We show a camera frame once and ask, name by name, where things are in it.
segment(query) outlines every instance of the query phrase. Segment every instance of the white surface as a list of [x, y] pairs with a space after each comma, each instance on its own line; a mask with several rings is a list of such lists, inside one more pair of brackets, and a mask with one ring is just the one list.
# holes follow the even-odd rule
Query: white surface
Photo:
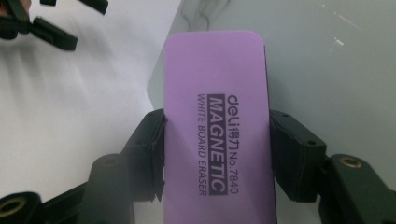
[[[265, 41], [270, 107], [368, 161], [396, 189], [396, 1], [185, 0], [171, 33], [253, 30]], [[162, 61], [148, 93], [162, 107]], [[316, 203], [276, 187], [279, 224], [320, 223]]]
[[[78, 1], [33, 2], [31, 18], [76, 35], [78, 47], [61, 51], [32, 35], [0, 40], [0, 198], [31, 190], [46, 201], [123, 149], [152, 110], [146, 87], [178, 3], [109, 0], [103, 17]], [[147, 206], [136, 207], [140, 223], [162, 223], [161, 207]]]

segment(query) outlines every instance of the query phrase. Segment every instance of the black mechanical part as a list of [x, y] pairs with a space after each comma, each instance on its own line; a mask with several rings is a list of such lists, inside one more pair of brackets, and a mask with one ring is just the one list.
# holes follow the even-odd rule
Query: black mechanical part
[[107, 0], [79, 0], [81, 3], [87, 5], [88, 7], [94, 8], [96, 11], [106, 14], [108, 2]]
[[[323, 224], [396, 224], [395, 191], [367, 162], [348, 155], [327, 157], [324, 143], [290, 115], [271, 111], [270, 121], [276, 180], [292, 200], [311, 202], [319, 194]], [[1, 199], [0, 223], [134, 221], [130, 201], [161, 199], [165, 122], [163, 110], [147, 114], [121, 154], [94, 163], [86, 185], [44, 204], [29, 192]]]
[[[92, 7], [96, 11], [105, 15], [108, 2], [107, 0], [79, 0], [81, 3], [88, 7]], [[40, 0], [41, 5], [56, 6], [56, 0]]]
[[131, 174], [131, 199], [134, 202], [159, 200], [163, 194], [164, 126], [163, 109], [148, 113], [125, 145]]
[[46, 222], [49, 224], [77, 223], [85, 188], [84, 183], [45, 202], [43, 206]]
[[[107, 0], [80, 1], [102, 14], [106, 13], [108, 7]], [[56, 0], [40, 0], [40, 3], [55, 6]], [[78, 39], [75, 36], [70, 35], [41, 18], [35, 18], [33, 23], [30, 23], [29, 15], [19, 0], [2, 0], [1, 4], [4, 4], [6, 7], [8, 16], [0, 17], [0, 38], [12, 40], [18, 36], [18, 33], [25, 35], [32, 33], [58, 49], [76, 49]]]
[[314, 202], [315, 172], [325, 160], [326, 144], [292, 116], [270, 111], [273, 171], [277, 183], [296, 202]]
[[396, 224], [396, 197], [366, 161], [334, 155], [328, 178], [346, 223]]
[[43, 205], [33, 192], [11, 194], [0, 200], [0, 223], [42, 224]]
[[365, 161], [325, 155], [326, 145], [290, 115], [270, 112], [273, 170], [296, 202], [320, 195], [323, 224], [396, 224], [396, 197]]
[[128, 167], [120, 154], [110, 154], [93, 163], [77, 224], [134, 223], [130, 201]]
[[42, 18], [35, 18], [29, 31], [58, 49], [75, 50], [78, 39]]

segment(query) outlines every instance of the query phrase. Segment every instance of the white backdrop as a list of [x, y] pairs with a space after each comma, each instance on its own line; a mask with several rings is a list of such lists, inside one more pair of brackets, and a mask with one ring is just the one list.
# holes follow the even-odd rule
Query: white backdrop
[[[0, 40], [0, 198], [43, 201], [88, 179], [93, 161], [120, 152], [152, 110], [146, 87], [179, 0], [109, 0], [105, 16], [76, 0], [34, 0], [42, 16], [78, 37], [75, 52], [32, 35]], [[145, 222], [147, 204], [136, 208]]]

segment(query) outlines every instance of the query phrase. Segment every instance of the black clip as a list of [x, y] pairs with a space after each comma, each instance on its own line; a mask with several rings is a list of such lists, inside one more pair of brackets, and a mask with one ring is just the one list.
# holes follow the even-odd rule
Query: black clip
[[271, 149], [277, 183], [296, 202], [314, 202], [316, 170], [326, 159], [326, 144], [303, 124], [271, 110]]
[[51, 45], [64, 50], [75, 50], [78, 39], [75, 36], [57, 28], [51, 23], [35, 18], [29, 25], [29, 32]]
[[166, 118], [163, 109], [148, 113], [137, 126], [121, 155], [127, 158], [132, 201], [152, 201], [163, 195], [164, 149]]
[[[108, 2], [107, 0], [79, 0], [81, 3], [88, 7], [93, 7], [98, 12], [105, 15]], [[41, 5], [56, 6], [56, 0], [40, 0]]]
[[9, 16], [0, 17], [0, 38], [11, 40], [18, 36], [18, 32], [22, 34], [29, 33], [27, 31], [29, 15], [21, 2], [4, 0], [1, 4], [4, 5]]

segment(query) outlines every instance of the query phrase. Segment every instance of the magnetic eraser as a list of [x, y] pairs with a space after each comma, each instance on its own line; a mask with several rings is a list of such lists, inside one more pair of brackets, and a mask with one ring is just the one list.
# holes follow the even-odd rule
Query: magnetic eraser
[[276, 223], [262, 39], [184, 33], [164, 49], [164, 224]]

